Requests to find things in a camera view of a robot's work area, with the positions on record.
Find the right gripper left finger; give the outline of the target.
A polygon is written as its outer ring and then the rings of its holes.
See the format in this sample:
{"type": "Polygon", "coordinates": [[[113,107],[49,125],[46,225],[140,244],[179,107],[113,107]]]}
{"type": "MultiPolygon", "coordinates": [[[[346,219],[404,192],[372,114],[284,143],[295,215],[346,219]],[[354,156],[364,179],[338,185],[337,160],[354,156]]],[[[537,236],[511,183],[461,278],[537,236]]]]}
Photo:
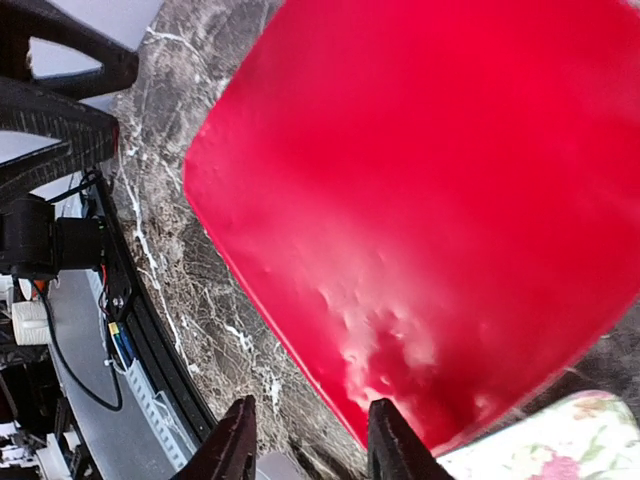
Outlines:
{"type": "Polygon", "coordinates": [[[257,426],[253,395],[233,402],[195,455],[171,480],[256,478],[257,426]]]}

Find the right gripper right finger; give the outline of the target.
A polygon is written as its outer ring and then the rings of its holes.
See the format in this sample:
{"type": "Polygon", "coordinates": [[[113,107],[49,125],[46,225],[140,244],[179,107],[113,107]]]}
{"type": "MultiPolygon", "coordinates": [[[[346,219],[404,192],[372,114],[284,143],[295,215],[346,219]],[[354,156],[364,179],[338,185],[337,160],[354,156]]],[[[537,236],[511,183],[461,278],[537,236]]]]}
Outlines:
{"type": "Polygon", "coordinates": [[[367,450],[370,479],[445,478],[445,469],[387,398],[370,405],[367,450]]]}

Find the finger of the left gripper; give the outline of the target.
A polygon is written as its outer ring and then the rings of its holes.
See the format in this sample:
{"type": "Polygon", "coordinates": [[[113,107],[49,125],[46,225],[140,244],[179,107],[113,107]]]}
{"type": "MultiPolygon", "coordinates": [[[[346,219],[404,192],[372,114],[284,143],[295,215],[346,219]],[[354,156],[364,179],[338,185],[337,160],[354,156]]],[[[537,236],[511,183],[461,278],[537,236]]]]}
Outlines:
{"type": "Polygon", "coordinates": [[[115,156],[119,122],[99,109],[33,84],[1,81],[1,129],[53,139],[1,164],[1,201],[115,156]]]}
{"type": "Polygon", "coordinates": [[[126,90],[138,77],[136,51],[51,1],[1,3],[1,76],[70,98],[126,90]]]}

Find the red box lid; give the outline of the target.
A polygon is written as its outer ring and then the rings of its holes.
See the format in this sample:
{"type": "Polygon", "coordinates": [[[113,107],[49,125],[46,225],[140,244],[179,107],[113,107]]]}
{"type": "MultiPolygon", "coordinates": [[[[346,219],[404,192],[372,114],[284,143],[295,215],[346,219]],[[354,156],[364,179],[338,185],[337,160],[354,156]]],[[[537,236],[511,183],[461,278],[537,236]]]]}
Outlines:
{"type": "Polygon", "coordinates": [[[387,397],[443,454],[638,297],[639,12],[288,1],[183,185],[349,433],[387,397]]]}

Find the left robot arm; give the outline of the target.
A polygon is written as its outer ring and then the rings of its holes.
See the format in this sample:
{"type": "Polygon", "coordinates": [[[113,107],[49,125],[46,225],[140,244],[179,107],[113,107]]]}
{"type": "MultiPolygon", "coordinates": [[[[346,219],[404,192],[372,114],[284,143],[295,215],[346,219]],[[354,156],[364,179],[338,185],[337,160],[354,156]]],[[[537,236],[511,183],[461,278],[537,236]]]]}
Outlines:
{"type": "Polygon", "coordinates": [[[137,79],[139,57],[48,1],[1,4],[1,128],[51,139],[51,144],[1,165],[1,272],[51,280],[62,270],[101,263],[97,221],[58,218],[34,189],[113,158],[119,122],[84,99],[118,92],[137,79]],[[79,73],[37,77],[30,41],[69,47],[99,62],[79,73]]]}

